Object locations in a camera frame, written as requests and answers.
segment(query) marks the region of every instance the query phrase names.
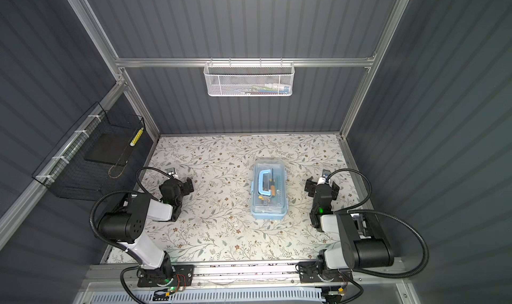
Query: item in basket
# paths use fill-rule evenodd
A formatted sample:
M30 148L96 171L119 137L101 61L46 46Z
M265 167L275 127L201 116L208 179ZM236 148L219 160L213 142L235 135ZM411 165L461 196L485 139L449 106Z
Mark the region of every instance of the item in basket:
M250 94L288 94L291 86L288 84L265 83L264 85L253 85Z
M124 167L134 147L130 146L131 136L102 134L83 157L84 160Z
M137 141L140 139L140 137L142 136L142 132L144 132L144 128L140 128L140 130L137 132L137 135L135 135L135 137L133 138L133 140L131 140L130 142L130 146L131 147L134 147L135 144L137 144Z

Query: black wire mesh basket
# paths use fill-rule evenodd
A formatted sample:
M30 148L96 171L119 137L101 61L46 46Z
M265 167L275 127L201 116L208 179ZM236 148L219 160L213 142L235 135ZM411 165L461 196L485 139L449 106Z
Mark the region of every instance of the black wire mesh basket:
M83 130L75 131L62 154L48 156L32 178L59 198L98 200L120 189L119 180L144 130L141 116L102 109Z

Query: black cable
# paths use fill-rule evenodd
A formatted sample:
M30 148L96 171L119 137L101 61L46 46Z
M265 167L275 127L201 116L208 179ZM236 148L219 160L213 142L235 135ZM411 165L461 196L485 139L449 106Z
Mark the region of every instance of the black cable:
M170 176L169 174L167 174L167 173L165 173L164 171L162 171L162 170L160 170L160 169L157 169L157 168L155 168L155 167L141 167L141 168L139 168L139 169L137 170L137 172L135 173L135 178L137 179L137 184L139 185L139 187L140 187L144 192L146 192L146 193L151 194L151 193L150 193L150 192L149 192L149 191L148 191L148 190L147 190L147 189L142 185L142 183L140 182L140 179L139 179L139 174L140 174L143 170L145 170L145 169L151 169L151 170L153 170L153 171L157 171L157 172L162 173L163 175L167 176L167 177L168 177L168 178L170 178L170 179L174 179L174 178L173 178L172 176Z
M362 286L361 286L361 285L359 285L358 283L356 283L353 279L351 279L349 275L347 275L347 274L345 274L345 273L343 273L343 272L340 272L340 274L341 274L344 278L346 278L350 283L354 284L354 285L355 285L355 287L357 287L357 288L359 289L359 292L357 292L357 294L355 294L354 296L352 296L352 297L350 297L350 298L348 298L348 299L345 299L345 300L343 300L343 301L339 302L339 304L344 304L344 303L351 302L351 301L353 301L353 300L357 299L358 297L360 297L360 296L364 293L364 290L362 289Z
M368 183L368 194L366 195L366 197L361 202L359 202L359 203L357 203L355 205L352 205L352 206L348 206L348 207L342 208L341 210L350 210L350 209L353 209L353 208L356 208L356 207L359 207L359 206L365 204L370 199L370 194L372 193L372 183L370 183L370 181L366 178L366 176L364 176L358 170L352 169L352 168L340 168L340 169L337 169L333 173L329 174L329 176L325 180L326 183L329 183L329 180L331 179L331 177L334 174L339 173L339 172L343 172L343 171L354 172L354 173L357 173L357 174L361 175L361 177L366 181L366 183Z
M155 293L153 293L153 301L167 299L170 296L170 294L167 295L167 293L170 293L168 289L161 289L161 290L155 291Z
M120 249L123 252L126 252L129 256L133 257L139 265L142 265L142 260L139 256L137 256L136 253L134 253L132 250L128 249L126 246L116 243L116 242L104 237L103 235L101 235L101 233L98 231L98 228L96 227L94 218L95 218L96 210L98 209L98 206L106 198L111 197L112 195L117 195L117 194L121 194L121 193L139 194L140 192L133 191L133 190L118 190L118 191L113 191L113 192L105 194L104 196L99 198L99 200L97 200L94 203L93 207L91 208L91 212L89 213L89 226L91 226L91 230L93 230L93 234L95 237L99 238L101 241L107 243L108 245L111 245L113 247Z
M373 276L377 276L377 277L384 277L384 278L407 278L407 277L416 275L419 272L421 272L423 269L425 269L426 264L429 262L429 257L430 257L429 247L426 244L425 239L420 235L420 233L418 233L418 231L416 231L406 221L404 221L398 217L395 217L394 215L385 213L385 212L369 210L369 209L349 210L349 211L347 211L347 213L371 213L371 214L378 214L378 215L385 216L387 218L391 218L391 219L397 221L398 223L404 225L409 231L413 232L414 236L418 239L419 243L421 244L421 249L423 251L423 256L422 256L421 261L419 262L418 266L416 266L415 268L413 268L407 272L404 272L404 273L381 273L381 272L374 272L374 271L369 271L369 270L365 270L365 269L353 269L352 271L364 273L364 274L368 274L368 275L373 275Z
M123 286L123 288L125 289L125 292L126 294L128 294L128 296L131 297L131 299L133 299L135 302L137 302L138 304L147 304L146 302L143 302L141 300L139 300L132 292L131 290L128 288L128 285L126 285L126 282L125 282L125 273L128 272L128 271L133 271L133 270L137 270L139 267L138 266L131 266L131 267L127 267L125 268L124 270L121 271L121 274L119 276L119 278L121 279L121 285Z
M302 264L295 264L295 270L300 273L300 272L303 272L303 273L306 273L308 271L308 267L313 267L313 266L317 266L317 263L316 262L313 262L313 264L310 264L310 265L302 265ZM301 271L298 269L298 267L300 268L303 268L303 269L306 269L305 271Z

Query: plastic storage box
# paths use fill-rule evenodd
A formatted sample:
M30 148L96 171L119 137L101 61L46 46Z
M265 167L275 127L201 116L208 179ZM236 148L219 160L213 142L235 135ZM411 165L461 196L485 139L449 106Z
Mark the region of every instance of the plastic storage box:
M251 185L251 213L257 220L282 220L288 212L283 161L257 160Z

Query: blue handle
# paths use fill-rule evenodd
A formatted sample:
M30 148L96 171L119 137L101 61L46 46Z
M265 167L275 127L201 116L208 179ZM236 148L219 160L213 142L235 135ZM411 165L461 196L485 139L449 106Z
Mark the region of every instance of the blue handle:
M272 192L271 191L264 191L263 190L263 174L269 174L270 173L270 170L269 169L264 169L263 171L261 171L259 173L259 179L258 179L258 192L259 194L261 195L266 195L266 196L271 196L272 195Z

